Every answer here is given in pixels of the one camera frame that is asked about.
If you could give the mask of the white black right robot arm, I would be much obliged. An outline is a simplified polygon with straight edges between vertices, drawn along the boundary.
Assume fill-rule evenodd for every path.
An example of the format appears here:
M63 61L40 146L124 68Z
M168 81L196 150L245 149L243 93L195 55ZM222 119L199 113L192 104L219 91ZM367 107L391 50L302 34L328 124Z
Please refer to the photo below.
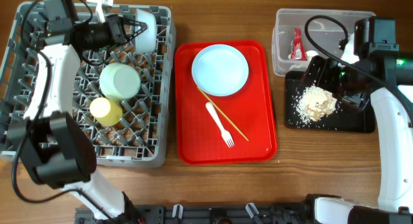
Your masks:
M378 207L339 196L309 194L302 220L309 223L412 223L412 54L396 43L396 22L386 17L360 19L354 26L355 63L327 52L310 36L322 55L315 56L302 82L329 91L360 110L367 97L379 132L381 185Z

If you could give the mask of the red snack wrapper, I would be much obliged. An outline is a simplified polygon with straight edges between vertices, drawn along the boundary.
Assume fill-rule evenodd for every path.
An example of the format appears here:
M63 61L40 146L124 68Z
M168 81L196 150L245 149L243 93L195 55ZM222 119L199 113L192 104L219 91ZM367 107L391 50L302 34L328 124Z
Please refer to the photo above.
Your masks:
M291 60L296 61L306 61L307 55L305 48L303 46L302 38L301 38L301 29L295 28L294 29L294 39L292 41L292 50L290 54Z

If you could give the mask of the yellow plastic cup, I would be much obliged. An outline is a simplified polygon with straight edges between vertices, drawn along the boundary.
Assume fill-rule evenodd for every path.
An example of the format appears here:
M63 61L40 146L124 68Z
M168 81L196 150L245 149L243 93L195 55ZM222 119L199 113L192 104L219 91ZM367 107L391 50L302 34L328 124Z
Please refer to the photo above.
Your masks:
M122 108L105 97L96 98L91 102L90 113L104 127L117 124L123 115Z

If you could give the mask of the green plastic bowl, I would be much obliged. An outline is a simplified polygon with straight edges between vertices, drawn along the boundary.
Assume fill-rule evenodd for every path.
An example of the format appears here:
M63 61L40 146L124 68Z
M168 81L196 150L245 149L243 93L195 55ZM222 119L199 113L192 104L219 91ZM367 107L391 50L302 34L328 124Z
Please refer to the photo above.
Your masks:
M104 67L99 78L103 95L116 102L134 97L141 87L141 78L136 69L122 63L111 63Z

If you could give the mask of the white plastic fork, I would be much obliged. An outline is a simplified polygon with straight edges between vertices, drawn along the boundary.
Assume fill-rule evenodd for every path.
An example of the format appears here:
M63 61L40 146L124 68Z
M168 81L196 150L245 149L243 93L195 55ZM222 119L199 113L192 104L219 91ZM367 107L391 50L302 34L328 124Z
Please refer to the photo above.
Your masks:
M205 104L205 107L208 110L208 113L210 114L214 122L216 123L217 127L219 128L223 141L226 143L228 148L232 148L234 146L234 140L232 139L230 132L224 128L213 104L211 102L207 102Z

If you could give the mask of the rice and food scraps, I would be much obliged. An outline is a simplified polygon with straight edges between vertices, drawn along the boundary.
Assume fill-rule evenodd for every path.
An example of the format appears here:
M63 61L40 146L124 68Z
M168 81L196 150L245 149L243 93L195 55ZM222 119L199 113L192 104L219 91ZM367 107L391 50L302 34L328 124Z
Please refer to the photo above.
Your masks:
M293 123L301 126L317 123L336 111L337 99L332 93L314 85L305 87L302 92L296 89L296 93L290 97L292 114L297 117Z

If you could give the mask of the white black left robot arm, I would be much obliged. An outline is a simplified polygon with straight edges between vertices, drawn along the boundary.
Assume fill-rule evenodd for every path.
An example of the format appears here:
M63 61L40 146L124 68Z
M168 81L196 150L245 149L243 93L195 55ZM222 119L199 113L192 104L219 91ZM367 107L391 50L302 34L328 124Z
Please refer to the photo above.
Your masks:
M80 21L75 0L40 0L46 22L33 40L21 44L38 57L38 72L31 102L22 121L13 124L7 136L16 149L13 163L22 163L32 181L54 189L56 196L71 194L86 205L98 223L143 223L144 216L128 196L98 171L93 144L72 117L73 90L86 50L118 47L147 25L110 14L114 0L82 0L92 19Z

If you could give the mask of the light blue round plate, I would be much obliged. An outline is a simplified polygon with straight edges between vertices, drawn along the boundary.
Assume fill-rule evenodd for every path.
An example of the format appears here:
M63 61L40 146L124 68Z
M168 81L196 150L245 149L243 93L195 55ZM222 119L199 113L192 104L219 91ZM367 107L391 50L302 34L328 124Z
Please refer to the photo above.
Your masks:
M235 47L215 44L195 56L191 73L194 83L203 92L225 97L244 87L249 77L249 65L246 57Z

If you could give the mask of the white small bowl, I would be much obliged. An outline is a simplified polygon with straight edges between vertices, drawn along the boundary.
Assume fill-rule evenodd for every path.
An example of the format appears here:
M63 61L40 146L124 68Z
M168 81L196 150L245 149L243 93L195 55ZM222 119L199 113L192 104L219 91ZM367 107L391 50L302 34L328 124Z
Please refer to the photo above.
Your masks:
M157 24L154 14L137 9L136 20L147 25L147 29L135 39L135 51L138 54L153 52L157 42Z

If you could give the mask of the wooden chopstick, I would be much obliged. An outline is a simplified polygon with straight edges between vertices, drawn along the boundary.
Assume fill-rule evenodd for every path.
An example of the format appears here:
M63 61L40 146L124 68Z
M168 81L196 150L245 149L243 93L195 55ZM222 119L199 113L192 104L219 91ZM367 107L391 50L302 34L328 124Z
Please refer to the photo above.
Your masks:
M202 91L201 88L197 87L197 89L211 102L211 104L222 114L222 116L247 140L249 139L246 135L238 128L238 126L209 98L209 96Z

